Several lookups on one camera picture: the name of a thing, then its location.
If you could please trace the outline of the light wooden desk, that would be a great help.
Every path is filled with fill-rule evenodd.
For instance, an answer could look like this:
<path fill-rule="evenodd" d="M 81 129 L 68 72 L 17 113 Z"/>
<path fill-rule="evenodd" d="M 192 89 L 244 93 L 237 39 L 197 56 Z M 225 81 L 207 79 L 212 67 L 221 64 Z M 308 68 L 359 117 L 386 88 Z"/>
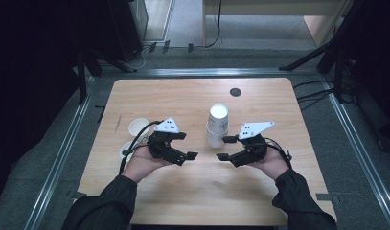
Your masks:
<path fill-rule="evenodd" d="M 302 15 L 317 47 L 333 37 L 333 29 L 354 0 L 202 0 L 203 39 L 207 15 Z"/>

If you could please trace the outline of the black tripod stand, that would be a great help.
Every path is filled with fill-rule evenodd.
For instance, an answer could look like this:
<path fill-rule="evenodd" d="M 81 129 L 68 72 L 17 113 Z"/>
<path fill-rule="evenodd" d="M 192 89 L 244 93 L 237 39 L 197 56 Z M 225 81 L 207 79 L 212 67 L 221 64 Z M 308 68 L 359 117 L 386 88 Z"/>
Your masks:
<path fill-rule="evenodd" d="M 364 27 L 365 14 L 370 0 L 354 0 L 352 7 L 341 23 L 335 36 L 327 43 L 297 59 L 289 65 L 279 68 L 280 71 L 293 71 L 306 62 L 322 55 L 316 70 L 319 74 L 328 74 L 335 66 L 333 94 L 342 102 L 342 80 L 346 61 L 359 43 L 359 33 Z"/>

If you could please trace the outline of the metal floor rail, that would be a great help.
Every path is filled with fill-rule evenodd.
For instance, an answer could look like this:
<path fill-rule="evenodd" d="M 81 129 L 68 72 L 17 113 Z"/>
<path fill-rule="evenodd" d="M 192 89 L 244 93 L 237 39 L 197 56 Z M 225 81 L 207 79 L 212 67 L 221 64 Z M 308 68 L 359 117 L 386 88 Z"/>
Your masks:
<path fill-rule="evenodd" d="M 364 142 L 360 138 L 356 127 L 353 124 L 353 120 L 346 110 L 345 105 L 340 103 L 336 96 L 330 96 L 330 101 L 338 117 L 338 120 L 343 126 L 343 129 L 354 150 L 357 161 L 368 180 L 379 207 L 390 226 L 390 191 L 385 186 L 385 183 L 379 175 L 379 172 L 373 160 L 371 159 L 370 154 L 364 147 Z"/>
<path fill-rule="evenodd" d="M 72 122 L 67 129 L 67 132 L 64 136 L 64 139 L 60 145 L 60 148 L 57 152 L 55 161 L 47 175 L 47 178 L 38 194 L 37 200 L 34 204 L 33 210 L 31 211 L 24 230 L 37 230 L 44 214 L 47 210 L 47 207 L 50 203 L 50 200 L 53 196 L 55 188 L 57 186 L 58 180 L 62 174 L 64 165 L 67 161 L 69 152 L 73 147 L 73 143 L 76 139 L 76 136 L 79 132 L 81 122 L 84 118 L 86 110 L 90 104 L 91 96 L 90 94 L 94 91 L 97 80 L 94 77 L 89 77 L 87 79 L 87 92 L 88 96 L 86 99 L 78 106 L 75 115 L 73 116 Z"/>
<path fill-rule="evenodd" d="M 122 72 L 108 69 L 103 71 L 105 77 L 122 79 L 186 79 L 186 78 L 266 78 L 300 75 L 316 75 L 314 68 L 301 68 L 283 71 L 274 68 L 177 68 L 177 69 L 144 69 L 137 72 Z"/>

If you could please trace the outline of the black metal stand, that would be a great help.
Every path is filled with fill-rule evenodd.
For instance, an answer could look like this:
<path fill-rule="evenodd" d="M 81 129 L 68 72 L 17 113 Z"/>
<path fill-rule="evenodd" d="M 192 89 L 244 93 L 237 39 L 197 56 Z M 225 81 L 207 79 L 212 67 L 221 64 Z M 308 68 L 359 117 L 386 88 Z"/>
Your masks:
<path fill-rule="evenodd" d="M 85 69 L 88 69 L 93 76 L 100 77 L 102 75 L 103 69 L 99 64 L 99 59 L 104 60 L 105 62 L 121 70 L 122 72 L 125 73 L 136 72 L 136 69 L 132 67 L 127 67 L 119 60 L 106 56 L 105 54 L 95 49 L 85 48 L 79 50 L 77 55 L 77 74 L 79 78 L 79 92 L 80 92 L 79 105 L 82 105 L 88 96 Z"/>

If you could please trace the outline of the grey tape strip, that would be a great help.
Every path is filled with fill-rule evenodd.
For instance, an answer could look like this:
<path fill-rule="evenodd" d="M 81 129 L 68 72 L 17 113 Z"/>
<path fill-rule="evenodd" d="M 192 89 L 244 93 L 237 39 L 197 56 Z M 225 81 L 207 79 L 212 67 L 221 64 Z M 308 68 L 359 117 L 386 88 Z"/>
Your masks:
<path fill-rule="evenodd" d="M 340 202 L 338 195 L 316 193 L 316 198 L 322 201 L 330 201 L 332 204 L 338 204 Z"/>

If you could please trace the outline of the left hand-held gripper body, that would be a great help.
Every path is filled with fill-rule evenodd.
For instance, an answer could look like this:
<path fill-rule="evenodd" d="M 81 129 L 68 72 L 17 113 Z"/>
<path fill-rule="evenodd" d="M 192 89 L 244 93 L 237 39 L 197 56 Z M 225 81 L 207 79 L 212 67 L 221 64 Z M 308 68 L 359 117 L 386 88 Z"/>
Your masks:
<path fill-rule="evenodd" d="M 172 164 L 181 166 L 185 159 L 183 152 L 171 146 L 171 134 L 181 132 L 173 117 L 162 121 L 153 129 L 152 135 L 149 137 L 148 146 L 151 155 L 155 159 L 163 159 Z"/>

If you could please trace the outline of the person's right hand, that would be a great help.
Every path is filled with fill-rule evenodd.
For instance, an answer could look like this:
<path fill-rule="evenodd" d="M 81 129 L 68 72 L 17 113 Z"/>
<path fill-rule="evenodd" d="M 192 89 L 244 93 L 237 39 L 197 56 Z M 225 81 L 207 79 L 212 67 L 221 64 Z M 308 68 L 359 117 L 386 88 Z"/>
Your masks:
<path fill-rule="evenodd" d="M 264 159 L 250 163 L 250 167 L 261 170 L 269 178 L 276 180 L 280 175 L 289 170 L 289 166 L 282 158 L 280 152 L 276 149 L 268 147 Z"/>

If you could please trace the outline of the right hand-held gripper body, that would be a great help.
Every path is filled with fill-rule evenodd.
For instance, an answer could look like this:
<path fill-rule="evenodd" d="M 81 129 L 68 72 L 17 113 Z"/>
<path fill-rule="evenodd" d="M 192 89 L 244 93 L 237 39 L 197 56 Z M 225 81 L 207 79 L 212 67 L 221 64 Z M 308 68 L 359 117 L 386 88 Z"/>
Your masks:
<path fill-rule="evenodd" d="M 263 159 L 266 156 L 267 143 L 261 133 L 274 125 L 273 121 L 243 123 L 234 141 L 242 143 L 244 150 L 231 155 L 230 162 L 239 167 Z"/>

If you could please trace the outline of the person's left hand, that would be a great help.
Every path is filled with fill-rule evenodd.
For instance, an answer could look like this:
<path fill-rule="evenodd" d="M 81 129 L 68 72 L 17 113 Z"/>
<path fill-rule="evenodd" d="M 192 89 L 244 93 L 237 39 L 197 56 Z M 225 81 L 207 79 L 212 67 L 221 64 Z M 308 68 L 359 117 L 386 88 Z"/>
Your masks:
<path fill-rule="evenodd" d="M 122 176 L 131 179 L 135 183 L 139 183 L 155 170 L 169 166 L 170 164 L 170 162 L 163 159 L 155 159 L 151 155 L 148 147 L 140 147 L 131 156 L 122 172 Z"/>

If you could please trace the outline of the dark curtain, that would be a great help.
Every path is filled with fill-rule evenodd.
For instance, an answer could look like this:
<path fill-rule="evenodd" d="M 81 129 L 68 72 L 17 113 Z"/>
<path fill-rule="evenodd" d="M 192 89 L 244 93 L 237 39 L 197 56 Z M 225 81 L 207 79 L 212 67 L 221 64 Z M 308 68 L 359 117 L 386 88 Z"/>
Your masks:
<path fill-rule="evenodd" d="M 0 196 L 11 166 L 79 91 L 78 32 L 89 0 L 0 0 Z"/>
<path fill-rule="evenodd" d="M 379 148 L 390 151 L 390 0 L 354 0 L 346 20 L 357 103 Z"/>

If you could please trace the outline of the black computer case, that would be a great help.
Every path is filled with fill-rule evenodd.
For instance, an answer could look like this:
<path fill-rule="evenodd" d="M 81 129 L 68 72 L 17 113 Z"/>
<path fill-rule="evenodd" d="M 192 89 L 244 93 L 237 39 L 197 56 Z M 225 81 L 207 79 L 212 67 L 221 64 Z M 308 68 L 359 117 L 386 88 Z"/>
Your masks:
<path fill-rule="evenodd" d="M 143 50 L 149 16 L 145 0 L 110 0 L 122 47 L 122 60 L 130 60 Z"/>

